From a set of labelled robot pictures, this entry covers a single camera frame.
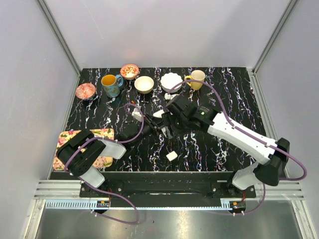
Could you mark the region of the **white battery cover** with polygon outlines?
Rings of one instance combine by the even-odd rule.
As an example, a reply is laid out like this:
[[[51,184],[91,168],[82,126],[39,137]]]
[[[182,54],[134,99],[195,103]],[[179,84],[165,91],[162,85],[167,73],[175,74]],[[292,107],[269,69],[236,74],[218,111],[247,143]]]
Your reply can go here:
[[[169,154],[167,154],[166,157],[169,161],[173,161],[178,158],[178,155],[175,151],[172,151]]]

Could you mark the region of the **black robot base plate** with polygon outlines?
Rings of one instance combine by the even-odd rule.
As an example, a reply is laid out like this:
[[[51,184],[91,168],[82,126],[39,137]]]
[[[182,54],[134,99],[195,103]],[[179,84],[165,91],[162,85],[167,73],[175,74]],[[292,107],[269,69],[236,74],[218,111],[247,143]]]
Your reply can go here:
[[[135,182],[137,188],[142,190],[177,190],[207,189],[213,183],[224,181],[220,186],[223,193],[234,196],[244,192],[230,185],[232,172],[103,172],[105,182],[100,186],[101,190],[108,191],[120,184]]]

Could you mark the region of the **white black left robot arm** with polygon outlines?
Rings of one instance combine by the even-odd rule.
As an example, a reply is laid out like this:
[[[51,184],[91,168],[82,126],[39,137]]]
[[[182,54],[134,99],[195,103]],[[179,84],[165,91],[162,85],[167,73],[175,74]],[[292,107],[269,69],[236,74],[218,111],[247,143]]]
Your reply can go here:
[[[93,132],[84,129],[63,143],[58,148],[56,156],[66,166],[68,172],[91,184],[91,192],[97,197],[102,197],[106,195],[108,185],[105,182],[105,177],[93,166],[98,157],[120,159],[125,153],[130,152],[136,144],[140,143],[145,136],[159,133],[163,127],[161,115],[154,117],[146,114],[143,130],[135,140],[127,142],[136,136],[140,127],[134,123],[124,127],[118,137],[119,141],[125,141],[122,144],[112,142],[107,138],[92,141]]]

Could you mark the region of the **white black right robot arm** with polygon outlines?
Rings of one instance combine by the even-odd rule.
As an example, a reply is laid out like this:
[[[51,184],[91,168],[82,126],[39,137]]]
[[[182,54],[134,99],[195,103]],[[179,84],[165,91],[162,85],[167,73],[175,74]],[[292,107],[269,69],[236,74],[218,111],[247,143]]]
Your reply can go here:
[[[288,140],[278,141],[262,136],[234,120],[226,118],[213,107],[195,106],[182,95],[166,94],[167,112],[162,114],[168,138],[200,131],[233,144],[255,159],[252,165],[235,171],[228,179],[227,193],[240,196],[255,184],[277,186],[288,162],[285,155],[290,148]]]

